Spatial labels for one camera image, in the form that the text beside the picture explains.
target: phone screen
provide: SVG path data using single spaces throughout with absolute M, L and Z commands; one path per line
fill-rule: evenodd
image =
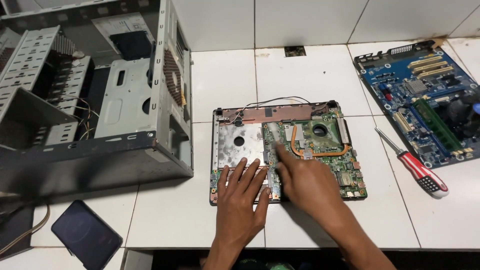
M 83 201 L 74 201 L 52 225 L 52 232 L 89 270 L 100 270 L 122 238 Z

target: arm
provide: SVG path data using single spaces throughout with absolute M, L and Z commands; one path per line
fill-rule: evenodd
M 203 266 L 204 270 L 230 269 L 240 251 L 265 226 L 270 188 L 260 194 L 253 211 L 253 202 L 267 175 L 263 167 L 255 176 L 260 160 L 256 159 L 243 173 L 247 159 L 242 158 L 226 185 L 229 168 L 225 166 L 217 183 L 216 234 Z
M 343 202 L 330 167 L 317 160 L 296 159 L 283 144 L 277 142 L 276 145 L 281 160 L 277 168 L 285 193 L 337 243 L 345 260 L 359 270 L 394 270 Z

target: sticker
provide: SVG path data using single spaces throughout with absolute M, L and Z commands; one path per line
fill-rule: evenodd
M 480 103 L 475 103 L 475 104 L 473 104 L 473 110 L 474 110 L 476 113 L 480 114 Z
M 172 115 L 177 120 L 178 123 L 181 123 L 179 111 L 175 108 L 175 105 L 173 104 L 172 104 Z
M 118 54 L 120 54 L 120 51 L 110 40 L 109 36 L 111 35 L 145 31 L 148 40 L 150 42 L 155 41 L 150 29 L 148 29 L 148 26 L 144 21 L 144 18 L 142 15 L 140 15 L 140 12 L 129 13 L 128 15 L 117 15 L 107 18 L 93 19 L 92 23 Z

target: blue motherboard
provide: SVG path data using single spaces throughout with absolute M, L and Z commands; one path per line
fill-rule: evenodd
M 428 168 L 480 157 L 480 91 L 435 42 L 354 59 L 362 81 Z

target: yellow pci slot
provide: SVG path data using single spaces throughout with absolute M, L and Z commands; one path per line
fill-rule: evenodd
M 414 68 L 412 73 L 413 74 L 418 74 L 420 72 L 426 72 L 426 71 L 430 71 L 430 70 L 434 70 L 434 69 L 437 69 L 441 66 L 445 66 L 447 65 L 448 62 L 447 61 L 442 61 L 440 63 L 434 63 L 434 64 L 430 64 L 430 65 L 426 65 L 426 66 L 422 66 L 422 67 L 418 67 L 418 68 Z
M 420 66 L 423 66 L 423 65 L 433 64 L 433 63 L 436 63 L 436 62 L 440 61 L 441 59 L 442 59 L 441 56 L 435 56 L 435 57 L 430 57 L 430 58 L 423 59 L 423 60 L 413 61 L 412 63 L 410 63 L 408 65 L 408 68 L 416 68 L 416 67 L 420 67 Z
M 450 70 L 453 70 L 453 67 L 444 67 L 444 68 L 441 68 L 441 69 L 420 73 L 417 76 L 417 79 L 420 80 L 420 79 L 428 77 L 428 76 L 444 74 L 444 73 L 449 72 Z
M 393 113 L 393 118 L 395 118 L 396 122 L 400 125 L 402 128 L 403 132 L 407 133 L 412 131 L 412 127 L 408 124 L 407 120 L 405 117 L 403 117 L 402 113 L 400 112 L 394 112 Z

